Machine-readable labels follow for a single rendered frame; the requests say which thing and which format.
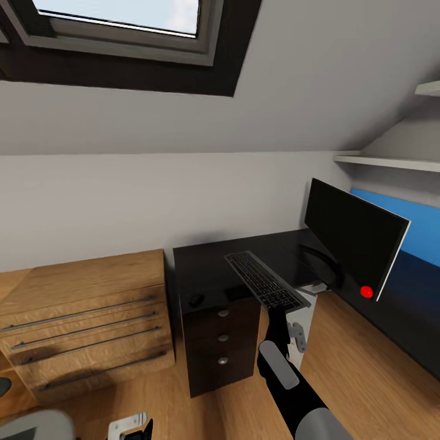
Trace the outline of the swivel chair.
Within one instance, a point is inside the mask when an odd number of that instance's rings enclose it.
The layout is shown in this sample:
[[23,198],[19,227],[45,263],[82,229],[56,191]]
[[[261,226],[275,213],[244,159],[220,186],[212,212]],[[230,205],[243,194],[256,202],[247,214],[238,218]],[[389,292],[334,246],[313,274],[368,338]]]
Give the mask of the swivel chair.
[[[0,397],[10,390],[10,378],[0,377]],[[0,440],[81,440],[71,417],[59,409],[26,414],[0,426]]]

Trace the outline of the mouse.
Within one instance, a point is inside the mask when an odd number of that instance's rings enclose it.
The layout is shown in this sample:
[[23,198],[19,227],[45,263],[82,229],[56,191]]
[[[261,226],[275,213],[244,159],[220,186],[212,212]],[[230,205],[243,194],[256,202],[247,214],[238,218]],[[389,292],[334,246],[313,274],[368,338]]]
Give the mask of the mouse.
[[197,304],[204,298],[203,291],[196,291],[194,292],[191,297],[188,299],[192,304]]

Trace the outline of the keyboard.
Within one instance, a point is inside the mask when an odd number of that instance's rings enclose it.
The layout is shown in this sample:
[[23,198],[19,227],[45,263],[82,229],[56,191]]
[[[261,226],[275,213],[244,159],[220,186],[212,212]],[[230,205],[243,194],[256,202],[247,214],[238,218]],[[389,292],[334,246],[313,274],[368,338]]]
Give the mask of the keyboard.
[[279,304],[286,314],[311,307],[306,298],[250,251],[224,257],[267,311]]

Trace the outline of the monitor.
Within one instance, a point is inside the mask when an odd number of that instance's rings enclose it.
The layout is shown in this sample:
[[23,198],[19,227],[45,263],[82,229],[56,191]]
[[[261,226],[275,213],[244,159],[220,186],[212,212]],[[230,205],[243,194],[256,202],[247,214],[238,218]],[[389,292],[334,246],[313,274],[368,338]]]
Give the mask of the monitor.
[[305,245],[339,266],[361,287],[360,293],[378,301],[411,221],[351,193],[312,178],[304,223],[338,260]]

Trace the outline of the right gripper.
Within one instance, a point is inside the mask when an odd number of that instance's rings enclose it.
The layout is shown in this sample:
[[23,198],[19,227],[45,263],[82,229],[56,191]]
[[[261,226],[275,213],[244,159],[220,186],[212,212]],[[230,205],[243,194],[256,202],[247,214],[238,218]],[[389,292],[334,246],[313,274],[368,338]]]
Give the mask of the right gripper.
[[282,304],[279,304],[276,308],[269,308],[268,315],[269,315],[270,323],[268,326],[267,333],[272,329],[277,329],[278,331],[283,333],[283,335],[287,340],[287,343],[290,344],[287,318],[286,318],[285,309],[282,308]]

